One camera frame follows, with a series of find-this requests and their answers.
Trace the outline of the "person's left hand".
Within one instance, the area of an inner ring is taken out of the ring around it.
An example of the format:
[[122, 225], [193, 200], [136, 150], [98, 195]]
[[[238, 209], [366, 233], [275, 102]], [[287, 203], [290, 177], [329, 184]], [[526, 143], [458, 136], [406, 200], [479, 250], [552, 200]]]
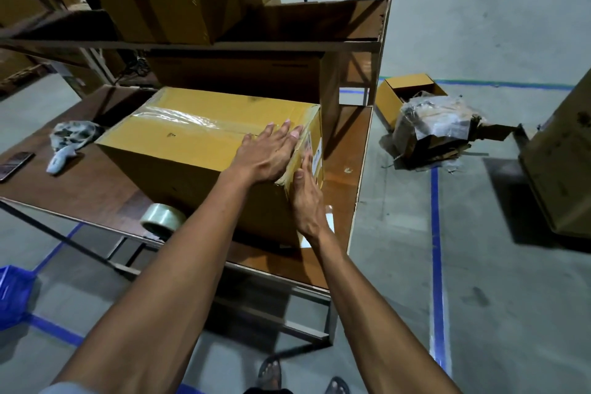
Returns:
[[277, 181], [285, 173], [304, 128], [302, 125], [290, 128], [291, 152], [275, 152], [274, 133], [281, 126], [268, 123], [260, 134], [255, 135], [253, 145], [244, 151], [239, 147], [227, 173], [246, 181], [249, 185]]

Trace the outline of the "person's right hand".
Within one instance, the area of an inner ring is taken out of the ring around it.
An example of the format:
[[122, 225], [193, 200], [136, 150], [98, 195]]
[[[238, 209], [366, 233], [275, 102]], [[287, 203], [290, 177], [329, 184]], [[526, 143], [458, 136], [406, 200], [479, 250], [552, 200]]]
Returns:
[[306, 170], [306, 188], [303, 193], [294, 192], [292, 182], [292, 211], [297, 231], [316, 247], [323, 235], [331, 232], [326, 220], [321, 190], [312, 173], [312, 152], [305, 151], [300, 168]]

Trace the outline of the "taped yellow cardboard box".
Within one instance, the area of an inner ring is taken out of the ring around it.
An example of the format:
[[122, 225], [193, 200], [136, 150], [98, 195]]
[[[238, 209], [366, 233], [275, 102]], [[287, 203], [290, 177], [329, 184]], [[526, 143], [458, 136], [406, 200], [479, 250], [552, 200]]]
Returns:
[[290, 206], [293, 174], [313, 152], [322, 184], [321, 106], [299, 101], [165, 87], [97, 139], [96, 145], [153, 202], [195, 211], [231, 164], [245, 135], [269, 123], [302, 126], [287, 169], [276, 182], [253, 188], [238, 221], [247, 237], [300, 248]]

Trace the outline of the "person's right forearm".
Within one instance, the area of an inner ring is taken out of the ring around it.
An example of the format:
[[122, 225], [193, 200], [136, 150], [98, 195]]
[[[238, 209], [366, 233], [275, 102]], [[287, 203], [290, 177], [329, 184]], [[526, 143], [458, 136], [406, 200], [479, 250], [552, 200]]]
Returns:
[[304, 236], [321, 263], [366, 390], [370, 394], [462, 394], [340, 248], [329, 226], [313, 226]]

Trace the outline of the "white paper sheet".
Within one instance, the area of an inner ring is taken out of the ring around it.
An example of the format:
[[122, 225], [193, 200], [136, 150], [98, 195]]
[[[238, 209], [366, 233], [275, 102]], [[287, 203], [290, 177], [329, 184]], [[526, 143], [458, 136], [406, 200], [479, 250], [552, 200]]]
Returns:
[[[329, 228], [332, 232], [334, 232], [335, 231], [335, 224], [334, 224], [333, 207], [331, 205], [325, 206], [325, 214], [326, 214], [326, 220], [329, 225]], [[302, 235], [301, 233], [298, 233], [298, 235], [300, 238], [300, 249], [312, 248], [311, 243], [308, 241], [308, 239], [304, 235]]]

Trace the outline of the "brown shelf rack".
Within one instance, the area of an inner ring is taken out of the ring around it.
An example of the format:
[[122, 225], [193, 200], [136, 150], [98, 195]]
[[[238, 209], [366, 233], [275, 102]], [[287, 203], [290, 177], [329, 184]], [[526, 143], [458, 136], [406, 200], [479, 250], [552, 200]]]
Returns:
[[133, 50], [367, 52], [382, 57], [391, 0], [264, 5], [209, 46], [134, 43], [122, 39], [105, 10], [61, 10], [0, 30], [10, 47]]

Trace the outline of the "small open cardboard box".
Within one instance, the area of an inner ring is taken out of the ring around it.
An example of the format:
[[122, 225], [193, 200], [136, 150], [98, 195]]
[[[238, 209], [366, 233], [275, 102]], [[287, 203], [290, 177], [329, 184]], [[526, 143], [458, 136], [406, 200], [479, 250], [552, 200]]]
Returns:
[[403, 104], [422, 91], [436, 96], [447, 96], [447, 93], [427, 74], [389, 77], [378, 85], [375, 110], [388, 132], [394, 131]]

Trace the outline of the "clear packing tape roll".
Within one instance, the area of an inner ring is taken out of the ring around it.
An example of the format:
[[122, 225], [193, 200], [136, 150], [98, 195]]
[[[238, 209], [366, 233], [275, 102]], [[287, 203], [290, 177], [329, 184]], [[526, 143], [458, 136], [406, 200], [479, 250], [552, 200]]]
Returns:
[[163, 203], [152, 203], [139, 220], [140, 225], [161, 241], [167, 241], [187, 220], [180, 210]]

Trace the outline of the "crumpled plastic-wrapped cardboard pile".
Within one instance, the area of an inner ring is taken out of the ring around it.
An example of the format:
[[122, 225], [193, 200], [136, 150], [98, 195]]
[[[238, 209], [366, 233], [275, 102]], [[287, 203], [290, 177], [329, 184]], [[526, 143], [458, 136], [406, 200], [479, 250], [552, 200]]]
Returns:
[[455, 160], [478, 140], [503, 142], [518, 128], [489, 123], [460, 97], [416, 92], [388, 120], [380, 145], [397, 168], [420, 169]]

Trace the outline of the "brown wooden work table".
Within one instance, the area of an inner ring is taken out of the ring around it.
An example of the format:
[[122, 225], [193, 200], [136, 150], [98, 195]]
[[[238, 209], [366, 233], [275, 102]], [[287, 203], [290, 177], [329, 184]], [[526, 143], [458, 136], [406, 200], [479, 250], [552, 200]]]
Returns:
[[[6, 203], [77, 220], [139, 241], [137, 255], [144, 248], [157, 251], [162, 242], [150, 237], [139, 224], [150, 200], [94, 144], [84, 148], [82, 156], [64, 174], [50, 176], [45, 172], [52, 154], [48, 135], [55, 124], [91, 120], [110, 126], [132, 113], [154, 92], [105, 85], [4, 152], [0, 161], [18, 151], [33, 151], [36, 156], [7, 182], [0, 183], [0, 207], [59, 240], [63, 239], [62, 234]], [[343, 106], [322, 166], [324, 201], [332, 207], [336, 236], [345, 250], [351, 243], [372, 116], [373, 107]], [[270, 242], [244, 234], [236, 233], [235, 238], [238, 241], [231, 244], [226, 262], [230, 275], [215, 298], [222, 310], [230, 317], [241, 316], [255, 325], [305, 340], [306, 352], [331, 346], [337, 314], [314, 252], [309, 248], [273, 250]], [[321, 330], [316, 330], [287, 320], [285, 309], [277, 315], [251, 307], [245, 300], [251, 292], [266, 295], [267, 299], [275, 295], [280, 307], [286, 306], [288, 295], [317, 302], [328, 308], [326, 321]]]

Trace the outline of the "grey crumpled cloth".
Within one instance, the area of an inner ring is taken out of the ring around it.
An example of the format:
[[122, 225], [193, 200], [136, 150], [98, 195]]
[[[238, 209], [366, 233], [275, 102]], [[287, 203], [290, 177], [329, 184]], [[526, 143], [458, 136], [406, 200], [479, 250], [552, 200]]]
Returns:
[[105, 128], [92, 121], [64, 121], [55, 125], [49, 135], [53, 157], [46, 172], [59, 174], [69, 160], [77, 157], [78, 150], [93, 143], [105, 132]]

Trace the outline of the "person's sandal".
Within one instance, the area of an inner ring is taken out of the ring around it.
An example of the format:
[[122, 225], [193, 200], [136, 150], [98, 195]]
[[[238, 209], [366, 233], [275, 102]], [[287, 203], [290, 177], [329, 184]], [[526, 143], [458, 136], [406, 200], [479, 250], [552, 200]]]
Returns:
[[262, 362], [256, 387], [268, 392], [278, 392], [282, 389], [282, 369], [278, 359], [269, 357]]
[[334, 376], [327, 385], [324, 394], [351, 394], [351, 391], [343, 378]]

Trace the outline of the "person's right sandal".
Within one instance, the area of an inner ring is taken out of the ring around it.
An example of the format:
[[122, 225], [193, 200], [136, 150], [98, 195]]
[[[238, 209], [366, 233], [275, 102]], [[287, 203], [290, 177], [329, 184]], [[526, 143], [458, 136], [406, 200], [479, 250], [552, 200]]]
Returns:
[[334, 376], [327, 385], [324, 394], [351, 394], [351, 391], [343, 378]]

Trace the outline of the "dark smartphone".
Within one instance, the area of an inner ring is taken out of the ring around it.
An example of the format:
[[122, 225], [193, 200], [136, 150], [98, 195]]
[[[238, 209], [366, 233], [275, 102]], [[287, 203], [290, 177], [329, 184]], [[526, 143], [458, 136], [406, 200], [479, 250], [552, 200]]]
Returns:
[[0, 183], [4, 183], [9, 180], [34, 157], [34, 152], [20, 151], [12, 155], [4, 162], [0, 163]]

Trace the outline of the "blue plastic crate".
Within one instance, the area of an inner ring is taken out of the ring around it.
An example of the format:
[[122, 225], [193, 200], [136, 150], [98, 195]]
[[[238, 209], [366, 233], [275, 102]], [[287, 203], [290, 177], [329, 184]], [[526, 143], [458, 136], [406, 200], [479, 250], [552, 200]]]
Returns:
[[28, 304], [37, 275], [37, 270], [13, 265], [0, 267], [0, 331], [30, 323]]

